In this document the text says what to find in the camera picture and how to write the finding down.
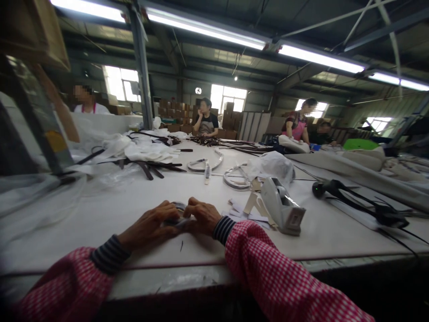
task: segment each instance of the ceiling light fixture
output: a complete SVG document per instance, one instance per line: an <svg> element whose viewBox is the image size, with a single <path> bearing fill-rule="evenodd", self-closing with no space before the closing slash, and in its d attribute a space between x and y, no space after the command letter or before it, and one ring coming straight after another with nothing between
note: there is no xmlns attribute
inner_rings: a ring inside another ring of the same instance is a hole
<svg viewBox="0 0 429 322"><path fill-rule="evenodd" d="M374 75L371 75L368 78L376 81L382 81L384 83L399 85L398 77L379 73L379 72L374 73ZM417 83L417 82L405 80L405 79L401 80L401 86L409 89L415 89L422 92L429 91L429 85L425 85L425 84L421 84L421 83Z"/></svg>
<svg viewBox="0 0 429 322"><path fill-rule="evenodd" d="M122 12L116 8L82 0L50 0L50 2L55 7L125 23L125 19L122 17Z"/></svg>
<svg viewBox="0 0 429 322"><path fill-rule="evenodd" d="M147 17L151 21L156 21L172 27L193 31L205 36L233 42L246 47L262 50L265 47L265 41L236 34L231 31L207 25L198 21L183 18L162 10L146 8Z"/></svg>
<svg viewBox="0 0 429 322"><path fill-rule="evenodd" d="M289 46L289 45L283 45L281 50L278 53L282 55L290 56L290 57L295 57L298 59L307 60L312 63L341 69L353 74L356 74L365 70L365 67L361 65L349 63L341 59L329 57L328 55L317 54L312 51L307 51L307 50Z"/></svg>

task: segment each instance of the person's left hand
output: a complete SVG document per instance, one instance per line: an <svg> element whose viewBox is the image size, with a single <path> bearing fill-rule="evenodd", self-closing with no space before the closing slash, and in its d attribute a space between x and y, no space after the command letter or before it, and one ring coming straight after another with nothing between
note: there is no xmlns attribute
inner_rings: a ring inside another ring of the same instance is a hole
<svg viewBox="0 0 429 322"><path fill-rule="evenodd" d="M179 213L174 204L164 201L158 207L148 210L130 228L118 235L122 246L132 252L159 238L171 238L179 234L172 226L161 227L166 219L179 219Z"/></svg>

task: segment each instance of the window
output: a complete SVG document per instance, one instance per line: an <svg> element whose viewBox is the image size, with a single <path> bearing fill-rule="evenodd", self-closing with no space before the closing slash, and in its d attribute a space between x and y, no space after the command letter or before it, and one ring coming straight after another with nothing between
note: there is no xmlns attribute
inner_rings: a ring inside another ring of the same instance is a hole
<svg viewBox="0 0 429 322"><path fill-rule="evenodd" d="M367 122L363 124L364 127L371 125L373 129L380 133L389 124L392 118L366 118Z"/></svg>
<svg viewBox="0 0 429 322"><path fill-rule="evenodd" d="M247 90L236 89L222 85L211 86L211 104L213 108L219 109L219 113L223 113L223 108L226 102L234 102L234 111L242 112L244 103L246 102Z"/></svg>
<svg viewBox="0 0 429 322"><path fill-rule="evenodd" d="M296 108L295 108L295 110L300 110L300 109L301 109L301 107L303 106L304 101L305 101L305 100L303 100L303 99L298 100L298 103L296 104ZM319 102L319 103L317 104L316 110L315 110L315 111L313 111L313 112L311 112L311 113L310 113L309 115L307 115L307 116L314 117L315 119L319 119L319 118L321 118L321 117L322 117L323 112L325 112L325 110L326 110L326 108L327 108L327 107L328 107L328 104L327 104L327 103Z"/></svg>
<svg viewBox="0 0 429 322"><path fill-rule="evenodd" d="M113 66L103 66L107 92L118 101L140 102L140 95L133 94L131 82L139 82L137 71Z"/></svg>

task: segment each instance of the white shirt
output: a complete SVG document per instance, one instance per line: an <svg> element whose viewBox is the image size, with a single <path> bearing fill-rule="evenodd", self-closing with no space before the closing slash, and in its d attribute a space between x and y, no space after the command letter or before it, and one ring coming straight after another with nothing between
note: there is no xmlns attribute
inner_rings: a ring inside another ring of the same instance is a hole
<svg viewBox="0 0 429 322"><path fill-rule="evenodd" d="M75 113L85 113L85 111L82 108L82 104L77 105L75 107L74 112ZM89 114L111 114L111 113L109 112L107 107L105 107L104 105L95 103L95 108L93 108L93 110Z"/></svg>

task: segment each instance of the pink apron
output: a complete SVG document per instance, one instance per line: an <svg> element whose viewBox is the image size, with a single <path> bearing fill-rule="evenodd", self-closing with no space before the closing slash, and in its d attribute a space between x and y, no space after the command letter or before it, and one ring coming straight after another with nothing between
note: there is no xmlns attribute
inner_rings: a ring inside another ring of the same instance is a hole
<svg viewBox="0 0 429 322"><path fill-rule="evenodd" d="M292 130L292 136L295 140L301 140L301 136L304 132L305 122L298 122L296 128Z"/></svg>

